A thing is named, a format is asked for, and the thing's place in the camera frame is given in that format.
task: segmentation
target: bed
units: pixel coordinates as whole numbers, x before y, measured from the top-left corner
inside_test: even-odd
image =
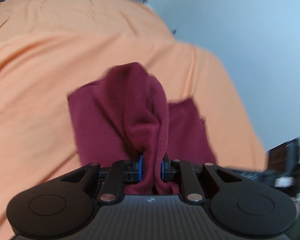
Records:
[[[18,192],[80,167],[66,96],[114,65],[138,61],[167,100],[192,97],[221,166],[263,170],[266,154],[221,62],[176,41],[129,0],[0,3],[0,240]]]

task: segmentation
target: blue wall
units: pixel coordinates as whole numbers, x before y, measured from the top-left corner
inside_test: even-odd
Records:
[[[149,0],[176,38],[216,54],[266,149],[300,136],[300,0]]]

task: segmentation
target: round metal screw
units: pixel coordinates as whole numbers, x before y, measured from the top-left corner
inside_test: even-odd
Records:
[[[100,199],[104,202],[111,202],[115,200],[115,195],[113,194],[102,194]]]
[[[203,200],[203,196],[198,193],[191,193],[187,196],[187,199],[192,202],[199,202],[199,201]]]

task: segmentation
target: maroon cloth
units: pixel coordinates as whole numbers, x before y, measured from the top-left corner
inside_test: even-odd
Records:
[[[68,97],[78,153],[83,165],[109,167],[143,153],[142,181],[128,185],[127,194],[177,193],[161,178],[161,161],[216,162],[207,141],[204,121],[191,99],[167,104],[159,81],[139,63],[112,68],[99,81]]]

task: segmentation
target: gray ribbed panel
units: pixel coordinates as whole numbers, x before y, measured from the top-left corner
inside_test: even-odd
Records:
[[[117,205],[100,208],[88,226],[60,240],[244,239],[218,228],[202,207],[185,204],[177,195],[127,195]],[[271,238],[288,239],[287,236]],[[16,236],[13,240],[29,239]]]

